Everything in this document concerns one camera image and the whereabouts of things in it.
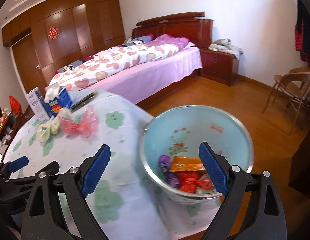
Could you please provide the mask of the pale yellow printed plastic bag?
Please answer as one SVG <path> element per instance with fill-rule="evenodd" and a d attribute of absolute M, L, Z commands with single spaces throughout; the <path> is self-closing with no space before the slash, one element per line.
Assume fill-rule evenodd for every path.
<path fill-rule="evenodd" d="M 60 118 L 71 120 L 70 109 L 62 108 L 56 117 L 51 118 L 48 123 L 40 124 L 37 129 L 37 137 L 39 142 L 47 142 L 52 135 L 56 135 L 61 127 Z"/>

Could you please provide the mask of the red plastic bag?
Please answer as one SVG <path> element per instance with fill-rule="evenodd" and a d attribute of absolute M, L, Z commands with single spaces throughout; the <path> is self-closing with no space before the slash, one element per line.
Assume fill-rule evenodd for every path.
<path fill-rule="evenodd" d="M 214 189 L 213 183 L 207 173 L 197 171 L 178 172 L 180 191 L 191 194 L 207 194 Z"/>

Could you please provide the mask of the purple plastic bag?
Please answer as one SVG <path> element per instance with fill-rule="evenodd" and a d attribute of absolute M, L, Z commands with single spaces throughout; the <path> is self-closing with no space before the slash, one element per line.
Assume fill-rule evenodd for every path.
<path fill-rule="evenodd" d="M 179 179 L 173 172 L 170 171 L 171 158 L 168 155 L 161 155 L 159 157 L 158 167 L 162 172 L 166 183 L 175 189 L 179 188 L 180 186 Z"/>

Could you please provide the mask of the orange snack box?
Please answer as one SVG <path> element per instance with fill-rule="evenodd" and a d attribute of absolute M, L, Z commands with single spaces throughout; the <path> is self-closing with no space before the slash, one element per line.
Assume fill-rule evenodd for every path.
<path fill-rule="evenodd" d="M 205 167 L 199 158 L 175 156 L 171 162 L 171 172 L 204 171 Z"/>

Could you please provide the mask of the pink transparent plastic bag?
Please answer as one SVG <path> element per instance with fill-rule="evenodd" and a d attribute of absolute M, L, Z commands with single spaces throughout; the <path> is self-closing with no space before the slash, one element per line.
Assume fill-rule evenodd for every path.
<path fill-rule="evenodd" d="M 98 131 L 99 118 L 93 107 L 88 106 L 78 122 L 73 122 L 70 119 L 62 116 L 57 117 L 62 132 L 66 136 L 80 134 L 84 138 L 89 138 Z"/>

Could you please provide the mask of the light blue trash bin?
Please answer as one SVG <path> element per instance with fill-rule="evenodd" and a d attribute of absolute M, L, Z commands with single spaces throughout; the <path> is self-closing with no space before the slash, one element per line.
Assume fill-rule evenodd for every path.
<path fill-rule="evenodd" d="M 203 142 L 230 165 L 252 171 L 254 147 L 250 134 L 235 116 L 221 109 L 201 105 L 175 107 L 153 118 L 143 129 L 139 154 L 145 173 L 171 200 L 192 205 L 222 196 L 216 190 L 190 194 L 174 189 L 158 167 L 162 155 L 197 158 Z"/>

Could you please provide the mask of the wooden sideboard cabinet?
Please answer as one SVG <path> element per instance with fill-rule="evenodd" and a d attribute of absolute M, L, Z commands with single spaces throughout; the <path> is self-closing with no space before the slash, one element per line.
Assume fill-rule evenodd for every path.
<path fill-rule="evenodd" d="M 11 144 L 18 130 L 22 127 L 24 119 L 25 115 L 23 112 L 19 112 L 17 115 L 10 112 L 4 118 L 4 121 L 0 124 L 0 146 L 9 146 Z"/>

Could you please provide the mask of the cloud pattern tablecloth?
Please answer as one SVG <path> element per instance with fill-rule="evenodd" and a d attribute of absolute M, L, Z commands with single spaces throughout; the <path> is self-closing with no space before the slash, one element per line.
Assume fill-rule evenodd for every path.
<path fill-rule="evenodd" d="M 84 180 L 92 190 L 86 202 L 109 239 L 181 239 L 204 231 L 220 207 L 219 199 L 179 204 L 146 175 L 139 141 L 152 116 L 121 96 L 100 91 L 89 104 L 98 123 L 92 135 L 59 132 L 41 142 L 39 120 L 31 118 L 17 133 L 4 157 L 27 157 L 28 165 L 12 178 L 33 176 L 52 161 L 60 172 L 96 157 Z"/>

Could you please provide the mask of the red gift bag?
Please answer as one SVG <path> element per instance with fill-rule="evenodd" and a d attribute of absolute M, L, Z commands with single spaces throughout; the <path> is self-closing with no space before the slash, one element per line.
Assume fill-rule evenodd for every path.
<path fill-rule="evenodd" d="M 18 115 L 22 111 L 21 104 L 11 95 L 9 96 L 9 105 L 14 115 Z"/>

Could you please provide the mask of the white tall milk carton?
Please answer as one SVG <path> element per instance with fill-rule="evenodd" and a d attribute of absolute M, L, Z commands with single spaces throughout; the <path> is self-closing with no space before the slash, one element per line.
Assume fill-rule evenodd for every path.
<path fill-rule="evenodd" d="M 51 116 L 47 111 L 43 95 L 38 87 L 35 87 L 30 92 L 28 92 L 25 98 L 30 108 L 32 109 L 34 115 L 40 122 L 46 122 L 50 120 Z"/>

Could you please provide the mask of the blue LOOK milk carton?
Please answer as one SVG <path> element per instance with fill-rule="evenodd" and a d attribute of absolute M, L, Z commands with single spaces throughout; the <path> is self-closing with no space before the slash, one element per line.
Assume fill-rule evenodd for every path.
<path fill-rule="evenodd" d="M 49 85 L 45 90 L 44 102 L 47 104 L 48 110 L 54 117 L 58 115 L 62 108 L 70 108 L 72 106 L 73 102 L 66 87 L 54 83 Z"/>

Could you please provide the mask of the dark flat snack packet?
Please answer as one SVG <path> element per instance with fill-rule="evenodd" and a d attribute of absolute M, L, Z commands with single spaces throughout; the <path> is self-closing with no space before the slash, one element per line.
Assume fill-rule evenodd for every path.
<path fill-rule="evenodd" d="M 71 113 L 73 113 L 73 112 L 77 111 L 78 109 L 82 108 L 83 106 L 87 105 L 93 99 L 95 99 L 97 96 L 98 96 L 97 91 L 94 91 L 94 92 L 86 95 L 84 98 L 82 98 L 81 100 L 79 100 L 77 103 L 75 103 L 74 105 L 72 105 L 70 107 Z"/>

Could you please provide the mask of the wooden door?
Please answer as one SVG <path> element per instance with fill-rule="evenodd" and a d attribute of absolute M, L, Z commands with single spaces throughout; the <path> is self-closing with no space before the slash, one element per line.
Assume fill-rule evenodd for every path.
<path fill-rule="evenodd" d="M 44 95 L 47 83 L 39 65 L 32 35 L 29 34 L 15 43 L 12 52 L 25 91 L 28 93 L 38 87 Z"/>

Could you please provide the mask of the folding wooden chair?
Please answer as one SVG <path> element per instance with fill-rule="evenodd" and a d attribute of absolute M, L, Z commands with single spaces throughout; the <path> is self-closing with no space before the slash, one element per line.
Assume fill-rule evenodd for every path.
<path fill-rule="evenodd" d="M 274 82 L 262 113 L 265 113 L 272 96 L 274 96 L 273 102 L 280 95 L 279 92 L 288 96 L 290 100 L 286 107 L 292 106 L 295 111 L 293 124 L 289 132 L 289 135 L 291 135 L 302 104 L 306 102 L 306 97 L 310 91 L 310 67 L 293 68 L 285 75 L 276 74 L 274 75 Z"/>

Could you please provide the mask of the wooden nightstand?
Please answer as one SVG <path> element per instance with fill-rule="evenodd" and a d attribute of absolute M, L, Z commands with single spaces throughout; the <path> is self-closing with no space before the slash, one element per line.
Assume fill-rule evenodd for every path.
<path fill-rule="evenodd" d="M 201 77 L 232 86 L 237 78 L 239 60 L 231 54 L 200 49 Z"/>

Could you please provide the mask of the red double happiness decal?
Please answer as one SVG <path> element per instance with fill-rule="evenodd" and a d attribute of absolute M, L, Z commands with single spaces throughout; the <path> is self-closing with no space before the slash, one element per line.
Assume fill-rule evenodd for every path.
<path fill-rule="evenodd" d="M 58 28 L 49 28 L 48 30 L 48 38 L 54 40 L 59 36 Z"/>

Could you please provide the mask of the wooden wardrobe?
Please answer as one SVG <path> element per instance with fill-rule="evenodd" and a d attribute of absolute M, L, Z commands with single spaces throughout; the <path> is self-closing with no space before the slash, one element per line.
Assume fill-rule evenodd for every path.
<path fill-rule="evenodd" d="M 49 28 L 59 36 L 48 38 Z M 32 35 L 39 65 L 48 84 L 58 69 L 124 42 L 119 0 L 47 0 L 2 28 L 10 47 Z"/>

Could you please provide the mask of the clothes pile on nightstand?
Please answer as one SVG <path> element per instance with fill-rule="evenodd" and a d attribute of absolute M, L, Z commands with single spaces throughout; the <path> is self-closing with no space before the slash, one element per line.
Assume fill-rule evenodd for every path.
<path fill-rule="evenodd" d="M 233 45 L 231 40 L 228 38 L 216 40 L 208 46 L 208 49 L 233 55 L 237 60 L 239 60 L 240 56 L 244 54 L 243 50 Z"/>

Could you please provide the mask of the wooden bed pink sheet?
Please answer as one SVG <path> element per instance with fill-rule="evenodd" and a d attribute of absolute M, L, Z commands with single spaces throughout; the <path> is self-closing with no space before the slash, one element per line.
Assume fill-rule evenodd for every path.
<path fill-rule="evenodd" d="M 193 45 L 171 57 L 123 70 L 82 90 L 106 90 L 148 107 L 199 74 L 202 68 L 200 49 L 211 44 L 212 26 L 213 21 L 206 19 L 203 12 L 185 12 L 141 21 L 132 31 L 133 38 L 150 37 L 152 41 L 167 34 L 186 37 Z"/>

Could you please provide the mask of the heart pattern duvet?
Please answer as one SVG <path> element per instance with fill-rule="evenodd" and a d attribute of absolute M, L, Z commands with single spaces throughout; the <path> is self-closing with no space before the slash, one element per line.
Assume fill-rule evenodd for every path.
<path fill-rule="evenodd" d="M 49 84 L 79 91 L 136 65 L 171 57 L 191 45 L 193 43 L 186 37 L 164 34 L 146 43 L 114 46 L 98 52 L 74 69 L 55 74 Z"/>

